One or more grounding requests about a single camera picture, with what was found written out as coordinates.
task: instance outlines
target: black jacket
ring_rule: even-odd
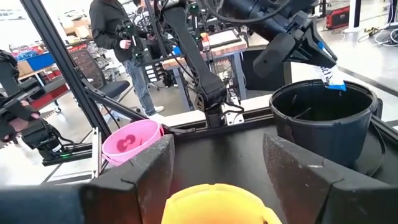
[[[116,26],[129,17],[118,0],[94,0],[90,6],[90,18],[94,41],[98,46],[113,49],[120,62],[132,58],[132,46],[127,50],[119,46],[122,38],[117,35]],[[136,36],[146,39],[147,33],[137,27]],[[137,44],[143,49],[141,41]]]

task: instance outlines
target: black trash can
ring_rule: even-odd
[[[377,96],[352,82],[329,90],[321,80],[284,86],[270,99],[278,135],[343,166],[361,154]]]

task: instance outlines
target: pink bin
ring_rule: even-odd
[[[136,121],[110,135],[103,144],[102,153],[110,164],[120,166],[163,135],[163,127],[156,121]]]

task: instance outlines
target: blue and white package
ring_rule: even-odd
[[[323,46],[323,43],[318,43],[319,48],[324,50],[327,54],[329,54],[326,50],[325,47]],[[323,81],[323,84],[325,84],[326,88],[329,88],[331,90],[343,90],[346,91],[346,85],[344,84],[344,80],[342,79],[341,76],[336,74],[336,67],[333,68],[324,68],[324,67],[319,67],[316,66],[316,69],[318,70],[321,79]]]

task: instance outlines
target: yellow container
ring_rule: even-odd
[[[162,224],[281,224],[261,199],[239,187],[203,184],[166,202]]]

